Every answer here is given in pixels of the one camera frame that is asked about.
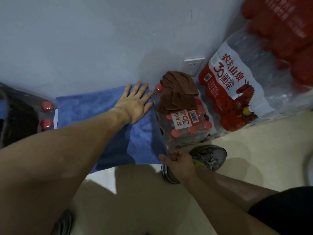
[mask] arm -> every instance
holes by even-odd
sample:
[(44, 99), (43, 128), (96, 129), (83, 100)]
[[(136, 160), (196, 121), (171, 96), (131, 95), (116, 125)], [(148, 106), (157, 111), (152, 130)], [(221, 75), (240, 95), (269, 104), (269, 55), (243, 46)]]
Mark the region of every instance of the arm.
[(50, 234), (110, 140), (151, 108), (139, 86), (106, 113), (0, 150), (0, 234)]
[(159, 158), (164, 164), (169, 166), (174, 176), (194, 197), (217, 234), (278, 235), (276, 231), (208, 187), (197, 176), (192, 158), (189, 154), (174, 151), (170, 152), (170, 155), (171, 158), (168, 158), (161, 154)]

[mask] barcode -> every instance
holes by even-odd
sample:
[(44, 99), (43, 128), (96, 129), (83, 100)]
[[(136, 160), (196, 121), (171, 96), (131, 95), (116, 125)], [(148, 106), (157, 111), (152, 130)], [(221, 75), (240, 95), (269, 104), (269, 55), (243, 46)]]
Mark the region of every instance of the barcode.
[(190, 111), (190, 116), (191, 116), (191, 119), (193, 120), (194, 123), (198, 123), (199, 120), (198, 120), (198, 116), (196, 114), (196, 112), (194, 110)]
[(211, 58), (211, 63), (212, 63), (213, 66), (214, 66), (215, 64), (217, 64), (218, 59), (219, 59), (219, 57), (218, 57), (218, 55), (217, 55), (217, 53), (216, 53), (216, 54)]
[(210, 78), (211, 78), (211, 74), (208, 73), (208, 74), (206, 75), (206, 77), (204, 78), (204, 80), (207, 82), (207, 81), (209, 81)]

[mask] red bottle cap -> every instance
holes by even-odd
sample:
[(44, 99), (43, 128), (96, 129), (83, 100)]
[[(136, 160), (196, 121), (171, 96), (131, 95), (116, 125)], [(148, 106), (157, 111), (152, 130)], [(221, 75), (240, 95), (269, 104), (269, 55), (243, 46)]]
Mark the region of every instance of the red bottle cap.
[(54, 110), (54, 105), (52, 102), (42, 102), (41, 108), (43, 111), (50, 112)]
[(166, 118), (167, 118), (168, 120), (173, 120), (172, 114), (166, 114)]
[(53, 121), (51, 119), (44, 119), (40, 122), (40, 126), (43, 130), (53, 128)]
[(187, 128), (189, 134), (195, 134), (197, 132), (196, 126), (190, 126)]
[(204, 113), (205, 113), (204, 107), (203, 107), (203, 106), (199, 106), (199, 107), (198, 107), (198, 112), (199, 112), (200, 114), (204, 114)]
[(202, 126), (203, 126), (203, 129), (210, 130), (212, 128), (212, 123), (207, 121), (207, 122), (204, 122)]
[(173, 130), (171, 131), (171, 136), (172, 136), (173, 138), (179, 138), (179, 136), (180, 136), (180, 131), (179, 131), (178, 129), (173, 129)]
[(163, 91), (163, 85), (161, 83), (157, 84), (155, 87), (156, 92), (162, 92)]

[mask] floor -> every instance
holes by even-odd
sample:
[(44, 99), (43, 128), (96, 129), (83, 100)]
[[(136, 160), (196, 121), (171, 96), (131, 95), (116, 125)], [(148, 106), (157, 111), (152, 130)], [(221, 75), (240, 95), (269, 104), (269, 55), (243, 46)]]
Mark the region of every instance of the floor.
[[(312, 117), (307, 112), (215, 139), (228, 152), (218, 173), (278, 191), (305, 185)], [(89, 176), (72, 201), (72, 234), (216, 234), (183, 186), (165, 183), (159, 170), (131, 165)]]

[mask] electrical outlet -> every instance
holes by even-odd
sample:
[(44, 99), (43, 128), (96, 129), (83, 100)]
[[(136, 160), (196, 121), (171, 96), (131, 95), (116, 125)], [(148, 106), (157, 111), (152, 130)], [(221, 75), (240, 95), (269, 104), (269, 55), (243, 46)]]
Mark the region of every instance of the electrical outlet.
[(181, 72), (188, 73), (191, 76), (194, 76), (199, 71), (204, 58), (197, 59), (185, 59), (182, 63), (182, 67), (180, 68)]

